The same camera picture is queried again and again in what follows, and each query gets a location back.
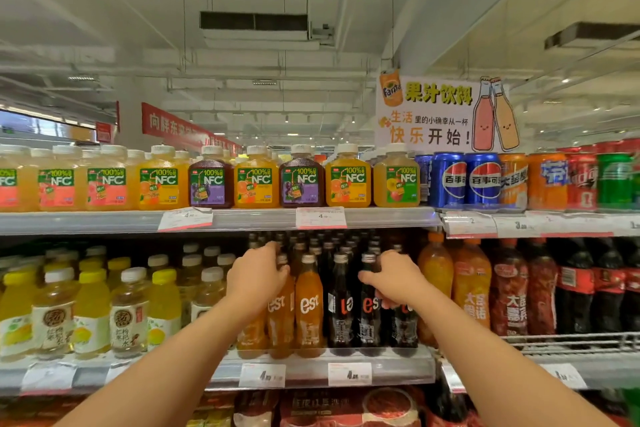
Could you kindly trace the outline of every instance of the green soda can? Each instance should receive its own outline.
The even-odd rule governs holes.
[[[621,152],[598,154],[598,209],[631,209],[633,194],[633,158]]]

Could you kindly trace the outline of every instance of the blue soda can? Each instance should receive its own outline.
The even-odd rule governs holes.
[[[429,203],[429,186],[431,185],[431,161],[432,154],[420,154],[415,156],[415,162],[420,166],[420,204]]]
[[[429,206],[462,209],[465,202],[467,163],[456,152],[436,152],[431,161]]]
[[[467,163],[467,192],[465,209],[498,210],[500,207],[500,187],[502,167],[497,154],[465,154]]]

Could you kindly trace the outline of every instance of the orange soda can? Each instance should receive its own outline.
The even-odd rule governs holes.
[[[400,72],[396,69],[393,73],[382,73],[380,75],[380,88],[382,98],[387,107],[397,107],[402,105],[404,97],[402,95],[402,85],[400,84]]]
[[[568,162],[563,152],[529,155],[529,209],[565,211]]]
[[[502,185],[500,209],[522,212],[527,209],[529,159],[524,154],[500,154]]]

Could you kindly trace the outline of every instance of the hand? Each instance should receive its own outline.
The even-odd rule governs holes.
[[[376,288],[377,293],[382,296],[385,309],[398,304],[415,308],[421,294],[420,286],[426,283],[426,278],[409,255],[387,250],[380,255],[380,268],[381,271],[377,273],[361,271],[358,278],[363,284]]]
[[[237,302],[254,318],[282,290],[289,266],[276,268],[276,248],[269,242],[261,248],[247,250],[234,262],[227,274],[227,297]]]

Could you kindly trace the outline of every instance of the red sign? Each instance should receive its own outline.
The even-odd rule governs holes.
[[[168,144],[197,152],[204,145],[219,145],[228,149],[231,155],[237,155],[240,150],[240,146],[235,142],[213,135],[201,126],[187,122],[144,101],[142,102],[142,133],[161,137]]]
[[[113,125],[110,123],[95,123],[95,139],[105,144],[113,144]]]

